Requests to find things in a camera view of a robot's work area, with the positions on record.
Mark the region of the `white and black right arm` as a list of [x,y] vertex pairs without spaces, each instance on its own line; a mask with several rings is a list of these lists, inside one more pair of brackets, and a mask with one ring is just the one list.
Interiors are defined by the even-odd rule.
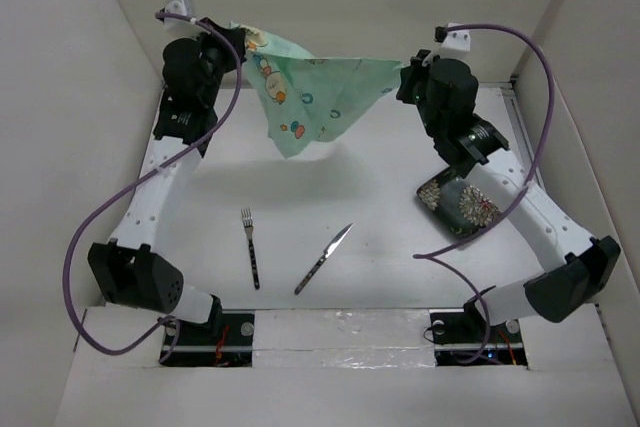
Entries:
[[509,320],[563,321],[605,287],[621,248],[610,236],[594,237],[526,180],[506,138],[475,114],[478,88],[461,60],[421,50],[402,69],[396,98],[417,107],[438,155],[496,205],[542,269],[465,303],[462,328],[483,341]]

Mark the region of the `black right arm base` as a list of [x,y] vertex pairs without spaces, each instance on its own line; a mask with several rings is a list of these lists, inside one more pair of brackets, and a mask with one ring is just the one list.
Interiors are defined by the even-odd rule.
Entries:
[[527,366],[520,324],[509,320],[490,328],[489,337],[462,309],[431,309],[423,338],[434,346],[438,367]]

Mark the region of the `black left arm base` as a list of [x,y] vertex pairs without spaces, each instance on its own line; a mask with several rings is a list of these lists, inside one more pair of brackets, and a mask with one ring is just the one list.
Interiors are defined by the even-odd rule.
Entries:
[[165,332],[160,364],[166,367],[251,367],[255,312],[223,310],[220,319],[221,325],[214,332],[201,325],[183,323],[170,354],[174,335]]

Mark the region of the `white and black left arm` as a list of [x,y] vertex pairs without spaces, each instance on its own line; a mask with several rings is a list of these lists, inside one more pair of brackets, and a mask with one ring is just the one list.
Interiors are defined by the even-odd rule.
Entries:
[[169,262],[169,223],[209,132],[220,124],[216,98],[224,75],[245,60],[245,33],[208,18],[198,24],[203,32],[163,50],[164,88],[140,172],[145,181],[108,241],[92,244],[88,262],[107,302],[186,321],[190,334],[208,344],[222,334],[219,301]]

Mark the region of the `green cartoon print cloth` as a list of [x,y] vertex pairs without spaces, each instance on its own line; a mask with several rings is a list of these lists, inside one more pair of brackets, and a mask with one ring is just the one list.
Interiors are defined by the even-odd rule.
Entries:
[[245,33],[243,76],[260,100],[269,138],[285,158],[312,142],[336,140],[399,87],[401,61],[318,57],[256,27],[230,26]]

